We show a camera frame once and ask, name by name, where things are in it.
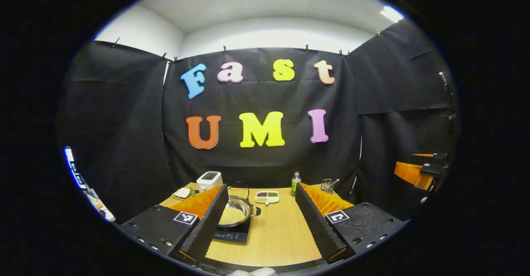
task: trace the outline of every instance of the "plate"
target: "plate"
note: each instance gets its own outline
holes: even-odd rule
[[[259,193],[265,193],[267,196],[258,196]],[[269,196],[270,193],[276,194],[276,196]],[[254,200],[257,203],[265,203],[265,206],[268,206],[269,203],[275,203],[280,201],[280,193],[278,191],[258,191]]]
[[[176,200],[180,200],[180,201],[189,200],[190,197],[192,197],[193,195],[195,195],[195,190],[193,190],[193,189],[191,189],[191,188],[188,188],[188,189],[191,190],[191,194],[190,194],[190,196],[188,196],[187,199],[182,199],[182,198],[180,198],[180,197],[176,197],[175,195],[171,195],[171,197],[173,197],[173,198],[176,199]]]

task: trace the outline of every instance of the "black backdrop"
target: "black backdrop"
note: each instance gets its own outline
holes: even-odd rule
[[[57,118],[87,184],[117,222],[173,193],[161,130],[166,61],[135,48],[94,41],[72,61]]]
[[[395,163],[451,151],[453,108],[439,72],[449,83],[451,73],[429,38],[403,20],[355,49],[348,64],[363,134],[352,200],[409,219],[429,194],[397,177]]]
[[[277,59],[294,63],[295,77],[276,81],[272,72]],[[335,83],[326,85],[313,64],[325,59],[333,66]],[[243,81],[221,82],[221,65],[237,61],[243,65]],[[180,76],[197,64],[206,65],[204,91],[188,98],[188,88]],[[329,140],[311,143],[312,121],[307,114],[324,109],[325,131]],[[344,57],[323,51],[302,49],[240,49],[183,59],[170,63],[164,85],[163,129],[168,160],[174,179],[180,185],[194,182],[208,170],[219,171],[225,183],[242,180],[251,187],[289,187],[294,172],[303,182],[341,179],[337,190],[349,193],[359,159],[360,129],[356,112],[354,79]],[[263,123],[267,114],[279,111],[282,118],[283,146],[241,148],[243,124],[239,115],[253,112]],[[210,138],[206,117],[220,115],[218,144],[208,150],[194,148],[188,140],[186,118],[200,116],[201,138]]]
[[[430,41],[407,22],[391,25],[347,56],[254,48],[189,57],[167,64],[165,83],[166,59],[111,46],[95,41],[74,59],[58,132],[119,222],[209,170],[221,172],[225,183],[265,188],[288,187],[296,171],[309,184],[339,178],[335,190],[342,198],[372,202],[406,220],[428,193],[395,176],[396,161],[451,149],[452,113],[438,72],[450,74]],[[293,61],[292,80],[273,78],[277,59]],[[323,59],[333,66],[331,85],[313,67]],[[217,79],[230,61],[243,65],[243,81]],[[204,91],[189,99],[180,77],[198,64],[206,66]],[[326,142],[310,142],[312,109],[326,110]],[[241,148],[239,115],[253,112],[263,123],[271,111],[284,115],[285,144]],[[218,143],[196,149],[186,118],[203,118],[200,134],[207,140],[210,115],[222,117]]]

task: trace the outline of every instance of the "table top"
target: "table top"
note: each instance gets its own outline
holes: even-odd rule
[[[197,190],[196,183],[186,188]],[[257,203],[254,197],[258,191],[278,191],[280,201],[265,206]],[[321,259],[313,236],[305,222],[295,198],[290,195],[291,188],[253,189],[250,188],[248,200],[261,214],[252,217],[246,244],[212,240],[206,257],[216,261],[249,266],[282,266],[304,263]],[[246,188],[231,188],[229,195],[246,198]],[[171,207],[180,200],[169,197],[160,203]]]

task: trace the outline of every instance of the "bottle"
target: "bottle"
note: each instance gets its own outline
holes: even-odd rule
[[[291,180],[291,196],[296,194],[296,184],[301,182],[300,173],[295,172],[295,176]]]

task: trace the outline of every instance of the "white wall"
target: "white wall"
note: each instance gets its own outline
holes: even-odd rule
[[[255,47],[305,48],[346,54],[353,51],[372,34],[316,19],[269,17],[242,20],[207,27],[185,37],[179,59],[223,51]]]
[[[138,4],[108,23],[95,40],[116,42],[166,58],[178,56],[186,35],[175,25]]]

